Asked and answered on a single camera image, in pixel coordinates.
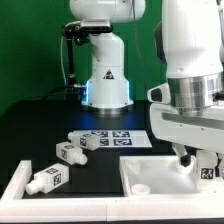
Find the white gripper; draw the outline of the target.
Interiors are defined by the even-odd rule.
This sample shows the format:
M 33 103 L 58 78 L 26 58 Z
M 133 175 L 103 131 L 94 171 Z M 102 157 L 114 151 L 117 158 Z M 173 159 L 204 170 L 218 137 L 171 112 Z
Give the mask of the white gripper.
M 224 103 L 205 108 L 201 117 L 185 117 L 170 105 L 150 106 L 152 132 L 156 138 L 172 142 L 179 164 L 188 167 L 191 156 L 185 146 L 224 154 Z

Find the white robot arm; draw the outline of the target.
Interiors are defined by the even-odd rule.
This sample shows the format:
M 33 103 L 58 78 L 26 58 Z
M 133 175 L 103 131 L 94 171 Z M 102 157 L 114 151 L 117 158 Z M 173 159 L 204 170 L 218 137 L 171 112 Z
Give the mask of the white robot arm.
M 92 44 L 83 105 L 105 111 L 132 104 L 124 44 L 112 25 L 140 19 L 145 7 L 145 0 L 70 0 L 74 30 Z M 157 55 L 167 66 L 166 82 L 148 91 L 150 120 L 155 137 L 171 142 L 181 159 L 191 146 L 207 164 L 224 162 L 223 26 L 223 1 L 162 1 L 155 39 Z

